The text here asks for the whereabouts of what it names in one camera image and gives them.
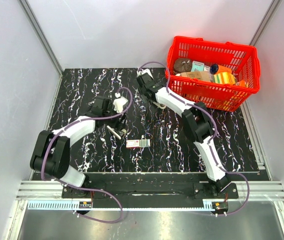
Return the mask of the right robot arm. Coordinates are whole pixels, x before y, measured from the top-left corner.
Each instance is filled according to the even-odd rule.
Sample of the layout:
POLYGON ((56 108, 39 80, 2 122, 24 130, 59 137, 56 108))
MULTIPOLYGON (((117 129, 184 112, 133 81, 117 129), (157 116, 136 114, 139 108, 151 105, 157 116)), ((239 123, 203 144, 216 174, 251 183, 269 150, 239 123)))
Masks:
POLYGON ((148 72, 141 73, 137 82, 147 100, 168 107, 182 118, 184 134, 196 146, 205 164, 211 196, 222 197, 231 181, 214 145, 217 127, 205 104, 182 98, 163 83, 156 82, 148 72))

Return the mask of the white stapler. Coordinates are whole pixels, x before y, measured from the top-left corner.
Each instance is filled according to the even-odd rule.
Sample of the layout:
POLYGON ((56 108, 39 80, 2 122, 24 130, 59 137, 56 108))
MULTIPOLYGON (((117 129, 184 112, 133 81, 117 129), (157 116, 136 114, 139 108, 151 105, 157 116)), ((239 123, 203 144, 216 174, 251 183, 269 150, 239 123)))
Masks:
POLYGON ((107 125, 106 127, 119 140, 123 139, 127 134, 127 130, 124 128, 122 130, 116 130, 109 125, 107 125))

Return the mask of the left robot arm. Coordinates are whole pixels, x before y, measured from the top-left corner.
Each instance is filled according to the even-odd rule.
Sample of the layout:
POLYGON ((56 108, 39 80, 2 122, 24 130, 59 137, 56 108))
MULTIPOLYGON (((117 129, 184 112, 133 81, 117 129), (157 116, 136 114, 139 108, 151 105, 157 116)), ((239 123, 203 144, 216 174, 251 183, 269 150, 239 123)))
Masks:
POLYGON ((89 178, 70 165, 71 147, 86 135, 106 127, 121 140, 127 133, 124 108, 128 99, 116 95, 114 101, 98 96, 84 115, 58 130, 43 130, 39 133, 30 167, 40 171, 41 176, 49 175, 66 184, 73 185, 73 192, 80 198, 89 195, 89 178))

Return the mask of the grey staple magazine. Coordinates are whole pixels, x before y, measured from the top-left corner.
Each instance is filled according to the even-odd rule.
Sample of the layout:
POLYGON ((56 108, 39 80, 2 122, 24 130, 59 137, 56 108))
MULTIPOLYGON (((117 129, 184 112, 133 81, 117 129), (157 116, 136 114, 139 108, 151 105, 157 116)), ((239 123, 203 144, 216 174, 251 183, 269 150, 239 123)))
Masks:
POLYGON ((164 104, 161 104, 155 101, 153 101, 152 104, 154 104, 157 108, 162 109, 162 110, 166 108, 164 104))

